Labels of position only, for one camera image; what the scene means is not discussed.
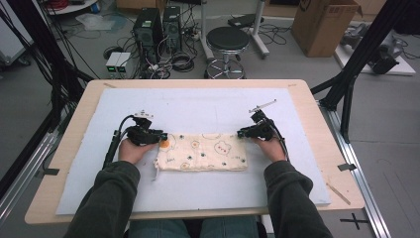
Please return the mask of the large black computer tower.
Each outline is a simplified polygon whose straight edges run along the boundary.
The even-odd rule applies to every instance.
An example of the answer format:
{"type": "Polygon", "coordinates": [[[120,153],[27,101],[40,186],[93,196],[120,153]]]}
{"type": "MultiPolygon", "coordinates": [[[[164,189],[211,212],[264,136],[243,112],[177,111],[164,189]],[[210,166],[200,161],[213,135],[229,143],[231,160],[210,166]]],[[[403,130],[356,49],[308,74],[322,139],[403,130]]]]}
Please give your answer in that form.
{"type": "Polygon", "coordinates": [[[142,55],[150,63],[160,61],[158,44],[163,40],[163,32],[158,8],[143,8],[133,27],[134,36],[142,55]]]}

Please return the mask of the white foam board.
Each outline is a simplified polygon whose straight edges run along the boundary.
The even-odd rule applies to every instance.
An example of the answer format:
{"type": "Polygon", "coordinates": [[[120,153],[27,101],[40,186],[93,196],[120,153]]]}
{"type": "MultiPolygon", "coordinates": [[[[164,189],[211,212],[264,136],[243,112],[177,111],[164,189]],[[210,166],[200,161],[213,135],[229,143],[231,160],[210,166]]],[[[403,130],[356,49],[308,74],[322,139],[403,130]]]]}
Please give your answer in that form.
{"type": "MultiPolygon", "coordinates": [[[[67,174],[57,214],[72,214],[101,170],[115,130],[131,125],[129,115],[144,110],[153,128],[168,134],[236,134],[252,125],[250,110],[263,109],[285,138],[292,164],[313,181],[311,200],[328,205],[331,198],[285,88],[109,88],[102,92],[67,174]]],[[[198,211],[266,206],[263,170],[270,161],[245,140],[248,168],[242,172],[160,172],[158,149],[139,163],[137,212],[198,211]]]]}

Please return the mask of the thin wooden stick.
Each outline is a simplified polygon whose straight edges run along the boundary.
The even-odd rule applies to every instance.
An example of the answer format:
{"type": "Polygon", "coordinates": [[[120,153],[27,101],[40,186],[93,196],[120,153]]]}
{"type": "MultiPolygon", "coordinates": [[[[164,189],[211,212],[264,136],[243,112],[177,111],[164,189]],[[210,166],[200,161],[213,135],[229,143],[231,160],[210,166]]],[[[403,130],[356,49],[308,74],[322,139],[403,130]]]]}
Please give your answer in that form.
{"type": "Polygon", "coordinates": [[[333,185],[326,183],[326,186],[330,188],[336,195],[338,195],[347,205],[352,204],[351,201],[348,199],[348,197],[343,192],[335,188],[333,185]]]}

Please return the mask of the person's left hand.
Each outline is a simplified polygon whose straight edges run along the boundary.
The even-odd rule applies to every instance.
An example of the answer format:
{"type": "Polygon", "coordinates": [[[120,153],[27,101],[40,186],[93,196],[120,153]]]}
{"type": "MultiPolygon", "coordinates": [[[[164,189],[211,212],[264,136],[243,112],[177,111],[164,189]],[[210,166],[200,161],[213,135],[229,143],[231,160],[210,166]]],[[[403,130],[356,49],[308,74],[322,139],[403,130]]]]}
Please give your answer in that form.
{"type": "Polygon", "coordinates": [[[118,160],[135,165],[144,157],[147,152],[152,150],[155,146],[156,144],[137,146],[133,144],[129,139],[125,139],[119,146],[118,160]]]}

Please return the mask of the black round stool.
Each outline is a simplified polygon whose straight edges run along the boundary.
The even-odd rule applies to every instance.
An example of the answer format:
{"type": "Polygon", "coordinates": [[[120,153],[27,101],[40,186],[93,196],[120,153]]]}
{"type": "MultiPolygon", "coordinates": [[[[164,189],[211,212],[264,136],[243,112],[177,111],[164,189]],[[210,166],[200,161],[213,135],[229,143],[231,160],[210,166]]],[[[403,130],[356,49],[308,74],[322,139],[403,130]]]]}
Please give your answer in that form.
{"type": "Polygon", "coordinates": [[[218,27],[206,36],[207,47],[220,53],[220,59],[212,59],[204,71],[205,78],[244,79],[246,73],[240,64],[240,53],[250,44],[249,35],[235,27],[218,27]]]}

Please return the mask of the white power supply box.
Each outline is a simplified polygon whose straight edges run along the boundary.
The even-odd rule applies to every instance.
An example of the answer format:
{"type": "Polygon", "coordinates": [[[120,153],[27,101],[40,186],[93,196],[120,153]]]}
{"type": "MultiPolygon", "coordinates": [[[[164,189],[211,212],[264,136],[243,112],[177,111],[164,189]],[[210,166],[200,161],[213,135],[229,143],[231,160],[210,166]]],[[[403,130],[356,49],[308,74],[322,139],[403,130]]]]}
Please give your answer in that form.
{"type": "Polygon", "coordinates": [[[114,52],[110,55],[106,62],[106,68],[111,78],[115,78],[117,75],[117,64],[120,58],[120,53],[114,52]]]}
{"type": "Polygon", "coordinates": [[[116,63],[117,76],[119,78],[126,78],[132,69],[132,59],[130,53],[120,53],[119,59],[116,63]]]}

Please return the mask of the cream printed cloth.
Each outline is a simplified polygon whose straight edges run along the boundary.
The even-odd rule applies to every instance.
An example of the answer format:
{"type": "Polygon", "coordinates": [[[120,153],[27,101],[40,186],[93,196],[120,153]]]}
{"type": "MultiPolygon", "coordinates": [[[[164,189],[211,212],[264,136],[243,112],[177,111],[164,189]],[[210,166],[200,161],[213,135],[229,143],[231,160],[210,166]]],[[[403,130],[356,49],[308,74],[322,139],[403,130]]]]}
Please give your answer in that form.
{"type": "Polygon", "coordinates": [[[248,168],[246,143],[236,134],[168,134],[154,160],[160,172],[242,172],[248,168]]]}

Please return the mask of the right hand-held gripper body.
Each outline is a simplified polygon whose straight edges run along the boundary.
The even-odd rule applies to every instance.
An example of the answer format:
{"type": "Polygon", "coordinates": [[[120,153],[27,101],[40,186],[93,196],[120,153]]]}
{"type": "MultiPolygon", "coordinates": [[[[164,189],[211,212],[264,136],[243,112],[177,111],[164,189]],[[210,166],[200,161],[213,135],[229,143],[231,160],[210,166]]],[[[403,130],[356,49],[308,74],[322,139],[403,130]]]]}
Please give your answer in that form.
{"type": "Polygon", "coordinates": [[[263,113],[263,109],[274,102],[275,99],[271,102],[257,105],[254,109],[250,110],[250,113],[252,113],[251,119],[253,120],[254,125],[247,128],[245,132],[247,138],[263,138],[265,141],[269,141],[275,136],[272,120],[263,113]]]}

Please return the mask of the grey and black machine part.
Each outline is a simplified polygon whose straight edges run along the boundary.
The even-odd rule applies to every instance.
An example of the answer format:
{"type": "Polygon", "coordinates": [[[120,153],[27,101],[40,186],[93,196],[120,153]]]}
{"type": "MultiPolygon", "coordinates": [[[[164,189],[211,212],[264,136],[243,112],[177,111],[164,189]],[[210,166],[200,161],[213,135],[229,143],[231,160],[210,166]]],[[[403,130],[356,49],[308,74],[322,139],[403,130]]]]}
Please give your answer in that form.
{"type": "MultiPolygon", "coordinates": [[[[349,26],[340,40],[340,45],[350,46],[355,50],[368,32],[368,28],[369,25],[366,23],[360,23],[358,26],[349,26]]],[[[363,73],[386,74],[397,65],[396,59],[401,57],[402,53],[403,42],[395,38],[393,31],[390,31],[367,62],[363,73]]]]}

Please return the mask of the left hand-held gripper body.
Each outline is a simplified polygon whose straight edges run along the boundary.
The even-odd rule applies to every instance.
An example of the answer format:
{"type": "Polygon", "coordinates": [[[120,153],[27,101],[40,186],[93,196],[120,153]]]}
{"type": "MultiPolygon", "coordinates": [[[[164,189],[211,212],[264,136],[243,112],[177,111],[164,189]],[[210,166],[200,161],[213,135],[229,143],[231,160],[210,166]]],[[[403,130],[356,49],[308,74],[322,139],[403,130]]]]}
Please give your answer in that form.
{"type": "Polygon", "coordinates": [[[128,139],[136,146],[156,144],[160,141],[159,133],[151,129],[154,116],[144,110],[135,113],[133,120],[134,126],[127,128],[128,139]]]}

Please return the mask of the person's right hand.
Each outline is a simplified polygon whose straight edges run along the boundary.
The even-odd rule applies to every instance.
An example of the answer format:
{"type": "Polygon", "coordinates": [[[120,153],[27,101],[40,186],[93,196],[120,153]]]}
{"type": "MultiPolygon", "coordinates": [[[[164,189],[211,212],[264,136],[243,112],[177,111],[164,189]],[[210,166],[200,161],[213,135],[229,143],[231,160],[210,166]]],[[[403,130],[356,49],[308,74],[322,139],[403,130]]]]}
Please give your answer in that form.
{"type": "Polygon", "coordinates": [[[286,160],[285,153],[277,138],[271,138],[269,141],[252,138],[252,141],[261,148],[263,154],[273,163],[286,160]]]}

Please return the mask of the white round table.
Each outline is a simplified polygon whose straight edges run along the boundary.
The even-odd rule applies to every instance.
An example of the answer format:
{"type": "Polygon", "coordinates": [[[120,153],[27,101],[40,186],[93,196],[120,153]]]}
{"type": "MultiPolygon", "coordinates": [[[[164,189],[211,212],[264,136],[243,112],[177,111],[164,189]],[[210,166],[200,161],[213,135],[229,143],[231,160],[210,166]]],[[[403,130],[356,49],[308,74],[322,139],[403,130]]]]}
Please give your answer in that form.
{"type": "Polygon", "coordinates": [[[58,9],[58,10],[48,9],[48,12],[51,15],[61,15],[61,14],[67,14],[67,13],[72,13],[72,12],[80,11],[80,10],[83,10],[83,9],[87,9],[87,8],[90,8],[93,5],[97,5],[97,4],[98,4],[98,0],[85,0],[82,5],[71,5],[71,4],[69,4],[68,6],[66,6],[63,9],[58,9]]]}

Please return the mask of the white stand leg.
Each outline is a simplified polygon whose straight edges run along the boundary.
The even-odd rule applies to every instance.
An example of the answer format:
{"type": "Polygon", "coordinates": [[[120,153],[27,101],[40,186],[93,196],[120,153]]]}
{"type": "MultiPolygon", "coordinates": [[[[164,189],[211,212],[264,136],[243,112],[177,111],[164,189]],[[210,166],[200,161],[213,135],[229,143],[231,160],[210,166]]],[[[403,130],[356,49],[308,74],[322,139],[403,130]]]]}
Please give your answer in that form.
{"type": "Polygon", "coordinates": [[[252,31],[252,38],[257,48],[260,50],[262,59],[264,60],[269,55],[269,50],[267,49],[265,43],[260,37],[260,26],[263,18],[263,8],[265,5],[265,0],[258,0],[256,17],[254,21],[254,27],[252,31]]]}

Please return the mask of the black tape cross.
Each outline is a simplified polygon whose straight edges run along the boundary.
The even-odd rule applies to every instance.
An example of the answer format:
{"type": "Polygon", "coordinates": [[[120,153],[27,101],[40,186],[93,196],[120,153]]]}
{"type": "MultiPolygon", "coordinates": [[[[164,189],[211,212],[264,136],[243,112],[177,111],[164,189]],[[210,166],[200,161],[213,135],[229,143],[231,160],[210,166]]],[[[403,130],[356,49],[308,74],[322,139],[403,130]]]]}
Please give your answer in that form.
{"type": "Polygon", "coordinates": [[[346,222],[346,223],[353,223],[356,227],[357,230],[361,229],[361,225],[362,224],[369,224],[369,221],[366,219],[359,219],[356,217],[356,215],[354,213],[352,213],[352,217],[351,218],[341,218],[340,219],[341,222],[346,222]]]}

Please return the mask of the brown cardboard box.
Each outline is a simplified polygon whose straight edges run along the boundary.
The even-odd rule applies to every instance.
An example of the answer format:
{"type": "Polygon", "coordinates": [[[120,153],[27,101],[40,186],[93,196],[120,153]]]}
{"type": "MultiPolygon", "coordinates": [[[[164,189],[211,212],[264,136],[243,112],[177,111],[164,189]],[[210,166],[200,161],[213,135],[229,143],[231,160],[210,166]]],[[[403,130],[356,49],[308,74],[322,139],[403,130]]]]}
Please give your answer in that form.
{"type": "Polygon", "coordinates": [[[307,57],[328,58],[361,12],[355,0],[300,0],[291,33],[307,57]]]}

